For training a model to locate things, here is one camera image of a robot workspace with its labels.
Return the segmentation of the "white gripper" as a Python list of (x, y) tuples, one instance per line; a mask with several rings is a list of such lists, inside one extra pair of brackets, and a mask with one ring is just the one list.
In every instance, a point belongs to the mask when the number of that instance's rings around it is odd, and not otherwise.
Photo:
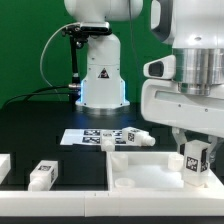
[(224, 138), (224, 85), (213, 86), (209, 96), (197, 96), (181, 94), (172, 81), (148, 79), (142, 87), (141, 114), (146, 121), (173, 127), (179, 154), (187, 143), (185, 130), (211, 135), (208, 161), (215, 162)]

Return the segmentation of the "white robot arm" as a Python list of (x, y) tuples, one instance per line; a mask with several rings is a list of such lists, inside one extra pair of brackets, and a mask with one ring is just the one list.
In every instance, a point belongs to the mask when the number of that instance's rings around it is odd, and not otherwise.
[(136, 31), (148, 57), (141, 93), (144, 119), (212, 136), (209, 158), (224, 140), (224, 0), (64, 0), (81, 34), (88, 35), (87, 74), (78, 104), (117, 108), (123, 85), (116, 36), (103, 36), (110, 21), (137, 17), (150, 4), (150, 31)]

